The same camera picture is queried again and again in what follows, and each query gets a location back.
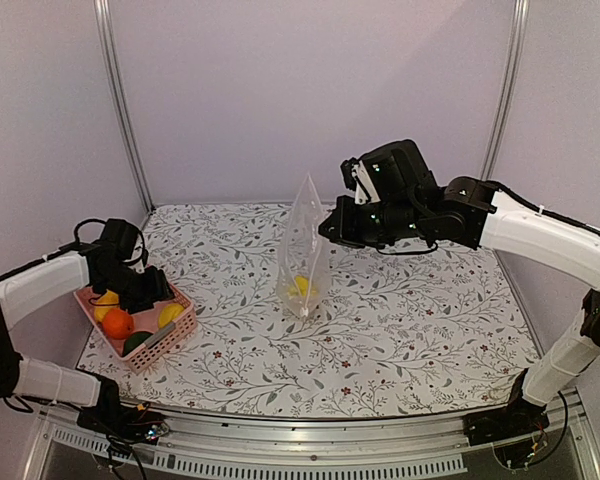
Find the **clear zip top bag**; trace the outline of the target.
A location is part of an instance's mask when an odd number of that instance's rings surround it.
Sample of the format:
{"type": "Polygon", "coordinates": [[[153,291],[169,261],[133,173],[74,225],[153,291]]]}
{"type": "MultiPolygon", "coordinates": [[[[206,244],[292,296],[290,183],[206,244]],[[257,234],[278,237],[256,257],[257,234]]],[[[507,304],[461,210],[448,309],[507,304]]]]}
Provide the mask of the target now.
{"type": "Polygon", "coordinates": [[[326,219],[315,184],[306,175],[287,219],[277,249],[276,293],[284,307],[300,319],[310,318],[331,287],[327,240],[318,233],[326,219]],[[319,290],[316,298],[290,299],[286,287],[296,275],[307,277],[319,290]]]}

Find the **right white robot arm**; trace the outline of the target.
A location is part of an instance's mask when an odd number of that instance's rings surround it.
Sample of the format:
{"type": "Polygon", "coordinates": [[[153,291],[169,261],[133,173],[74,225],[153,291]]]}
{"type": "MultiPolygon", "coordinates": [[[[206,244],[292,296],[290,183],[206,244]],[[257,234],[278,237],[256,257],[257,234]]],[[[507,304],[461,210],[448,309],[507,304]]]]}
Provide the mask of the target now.
{"type": "Polygon", "coordinates": [[[433,251],[449,240],[522,256],[589,286],[571,326],[516,377],[506,405],[463,419],[470,445],[547,427],[547,404],[600,357],[600,229],[535,205],[499,182],[461,176],[440,186],[410,139],[345,160],[340,169],[355,194],[338,197],[319,227],[332,243],[382,250],[419,238],[433,251]]]}

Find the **yellow mango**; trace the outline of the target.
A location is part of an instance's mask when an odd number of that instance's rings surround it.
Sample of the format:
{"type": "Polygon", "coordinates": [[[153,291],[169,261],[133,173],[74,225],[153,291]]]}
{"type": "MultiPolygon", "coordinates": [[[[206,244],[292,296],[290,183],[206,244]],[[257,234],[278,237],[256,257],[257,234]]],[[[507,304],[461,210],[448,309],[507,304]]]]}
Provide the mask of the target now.
{"type": "Polygon", "coordinates": [[[94,319],[100,323],[106,314],[113,308],[119,306],[119,295],[108,290],[105,294],[93,300],[94,319]]]}
{"type": "Polygon", "coordinates": [[[179,303],[170,303],[165,305],[158,316],[158,327],[160,329],[166,327],[168,324],[178,318],[184,310],[184,306],[179,303]]]}

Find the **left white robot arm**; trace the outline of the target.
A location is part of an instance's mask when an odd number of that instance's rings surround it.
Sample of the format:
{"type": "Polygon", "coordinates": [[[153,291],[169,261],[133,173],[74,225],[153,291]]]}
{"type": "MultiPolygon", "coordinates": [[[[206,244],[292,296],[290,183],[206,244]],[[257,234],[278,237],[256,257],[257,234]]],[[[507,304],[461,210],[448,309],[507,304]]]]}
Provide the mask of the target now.
{"type": "Polygon", "coordinates": [[[123,405],[118,384],[105,376],[22,355],[10,337],[19,321],[84,287],[97,294],[116,293],[129,314],[173,299],[164,272],[147,263],[141,231],[123,219],[100,224],[95,241],[75,236],[56,251],[0,275],[0,399],[64,404],[78,411],[78,424],[84,429],[150,442],[164,431],[162,414],[145,405],[123,405]]]}

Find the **yellow banana bunch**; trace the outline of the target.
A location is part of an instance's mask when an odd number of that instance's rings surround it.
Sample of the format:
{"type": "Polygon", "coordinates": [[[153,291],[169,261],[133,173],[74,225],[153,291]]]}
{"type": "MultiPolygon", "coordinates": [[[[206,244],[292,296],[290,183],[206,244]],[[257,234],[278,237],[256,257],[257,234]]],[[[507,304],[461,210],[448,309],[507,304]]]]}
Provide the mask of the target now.
{"type": "Polygon", "coordinates": [[[307,299],[316,298],[319,290],[307,277],[296,275],[286,287],[286,293],[290,299],[307,299]]]}

